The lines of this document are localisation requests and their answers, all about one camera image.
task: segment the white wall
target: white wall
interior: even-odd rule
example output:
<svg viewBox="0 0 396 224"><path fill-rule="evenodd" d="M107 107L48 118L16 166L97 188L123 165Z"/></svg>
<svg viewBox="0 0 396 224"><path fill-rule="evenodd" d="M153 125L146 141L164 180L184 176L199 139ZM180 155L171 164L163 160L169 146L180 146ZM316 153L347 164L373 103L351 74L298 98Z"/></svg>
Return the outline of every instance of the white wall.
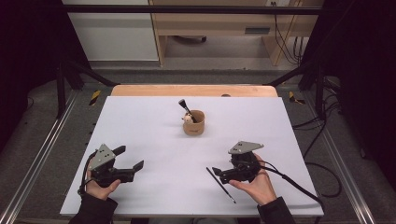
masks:
<svg viewBox="0 0 396 224"><path fill-rule="evenodd" d="M147 0L63 0L64 4L147 5ZM69 13L89 61L158 61L151 17Z"/></svg>

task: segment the black sleeve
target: black sleeve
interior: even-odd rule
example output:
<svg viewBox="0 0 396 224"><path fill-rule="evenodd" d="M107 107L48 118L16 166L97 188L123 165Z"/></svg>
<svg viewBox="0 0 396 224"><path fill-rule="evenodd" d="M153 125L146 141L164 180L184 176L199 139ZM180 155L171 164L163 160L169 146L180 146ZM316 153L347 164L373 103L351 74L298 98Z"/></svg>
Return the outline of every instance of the black sleeve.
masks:
<svg viewBox="0 0 396 224"><path fill-rule="evenodd" d="M266 224L293 224L295 223L289 208L282 197L263 206L257 205L259 214Z"/></svg>
<svg viewBox="0 0 396 224"><path fill-rule="evenodd" d="M86 193L82 197L78 213L69 221L69 224L108 224L113 218L117 205L110 198L103 201Z"/></svg>

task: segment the human hand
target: human hand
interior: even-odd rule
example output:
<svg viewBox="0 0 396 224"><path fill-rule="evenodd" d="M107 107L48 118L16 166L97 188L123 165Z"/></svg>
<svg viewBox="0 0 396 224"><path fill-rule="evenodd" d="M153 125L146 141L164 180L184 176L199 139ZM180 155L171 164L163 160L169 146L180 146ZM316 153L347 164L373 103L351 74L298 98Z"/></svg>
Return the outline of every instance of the human hand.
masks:
<svg viewBox="0 0 396 224"><path fill-rule="evenodd" d="M87 171L87 177L88 179L91 178L91 171ZM98 183L96 183L96 181L91 180L86 185L86 191L87 193L91 194L91 196L105 201L107 200L108 195L116 190L120 183L120 180L115 180L107 188L102 188L98 185Z"/></svg>
<svg viewBox="0 0 396 224"><path fill-rule="evenodd" d="M262 158L254 154L261 166L265 165ZM270 176L264 169L260 169L253 181L250 183L242 183L237 180L230 180L229 184L246 192L259 205L265 205L276 199L276 194L272 186Z"/></svg>

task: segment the silver gripper plate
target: silver gripper plate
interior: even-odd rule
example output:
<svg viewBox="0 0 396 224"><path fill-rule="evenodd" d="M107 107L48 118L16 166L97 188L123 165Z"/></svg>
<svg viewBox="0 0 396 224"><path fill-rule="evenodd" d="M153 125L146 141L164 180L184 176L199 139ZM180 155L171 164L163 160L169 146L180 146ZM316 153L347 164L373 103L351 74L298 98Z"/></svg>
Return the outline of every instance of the silver gripper plate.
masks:
<svg viewBox="0 0 396 224"><path fill-rule="evenodd" d="M114 154L113 151L105 144L102 144L96 152L95 156L92 158L89 169L93 170L96 167L99 167L107 163L108 161L113 160L114 158L116 158L116 154Z"/></svg>
<svg viewBox="0 0 396 224"><path fill-rule="evenodd" d="M264 147L263 144L258 143L251 143L251 142L244 142L239 141L234 147L232 147L228 153L229 154L244 154L249 151L253 151L255 149Z"/></svg>

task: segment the white table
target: white table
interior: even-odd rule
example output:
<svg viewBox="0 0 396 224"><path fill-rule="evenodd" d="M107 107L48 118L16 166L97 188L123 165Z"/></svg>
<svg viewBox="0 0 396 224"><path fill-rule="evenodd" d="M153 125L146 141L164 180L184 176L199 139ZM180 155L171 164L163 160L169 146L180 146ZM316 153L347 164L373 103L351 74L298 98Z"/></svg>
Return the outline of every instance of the white table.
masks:
<svg viewBox="0 0 396 224"><path fill-rule="evenodd" d="M185 99L190 109L205 112L205 131L187 136L182 130ZM100 145L126 146L115 167L132 168L144 160L134 182L111 194L119 203L116 214L128 217L256 217L255 202L243 191L224 187L234 204L205 169L231 169L227 153L239 140L264 144L255 150L279 172L315 193L301 151L278 97L109 96L87 151L64 201L62 215L79 208L77 194L88 156ZM317 202L271 174L277 196L294 216L322 216Z"/></svg>

